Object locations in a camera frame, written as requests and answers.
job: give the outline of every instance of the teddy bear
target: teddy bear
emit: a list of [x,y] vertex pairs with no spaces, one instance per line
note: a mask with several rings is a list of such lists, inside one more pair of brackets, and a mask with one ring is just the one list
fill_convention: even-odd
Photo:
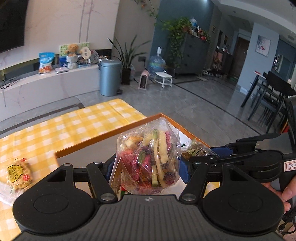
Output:
[[76,56],[79,46],[77,44],[69,44],[68,50],[65,51],[65,54],[69,57]]

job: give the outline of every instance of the tv screen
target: tv screen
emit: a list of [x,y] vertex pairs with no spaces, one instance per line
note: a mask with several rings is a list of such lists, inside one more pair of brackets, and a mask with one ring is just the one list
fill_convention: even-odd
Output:
[[29,0],[0,0],[0,53],[24,45]]

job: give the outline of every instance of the trash can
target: trash can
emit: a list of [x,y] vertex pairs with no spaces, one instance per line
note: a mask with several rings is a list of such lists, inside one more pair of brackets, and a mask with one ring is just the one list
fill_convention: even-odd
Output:
[[100,63],[100,94],[115,96],[120,85],[122,63],[119,60],[104,59]]

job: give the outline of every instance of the ceiling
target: ceiling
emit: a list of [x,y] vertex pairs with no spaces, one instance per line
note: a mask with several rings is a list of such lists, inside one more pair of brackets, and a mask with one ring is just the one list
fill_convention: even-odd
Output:
[[296,48],[296,7],[289,0],[212,1],[237,28],[251,32],[256,22],[276,31],[280,39]]

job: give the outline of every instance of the white stool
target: white stool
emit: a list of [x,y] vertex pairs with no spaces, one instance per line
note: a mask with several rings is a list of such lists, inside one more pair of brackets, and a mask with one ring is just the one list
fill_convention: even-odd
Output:
[[[162,82],[159,82],[156,80],[156,78],[159,77],[159,78],[162,78],[163,81]],[[173,78],[171,75],[165,73],[165,72],[155,72],[155,76],[154,76],[154,81],[157,82],[157,83],[160,83],[161,84],[161,87],[164,88],[165,85],[169,85],[170,87],[172,87],[172,83],[173,83]]]

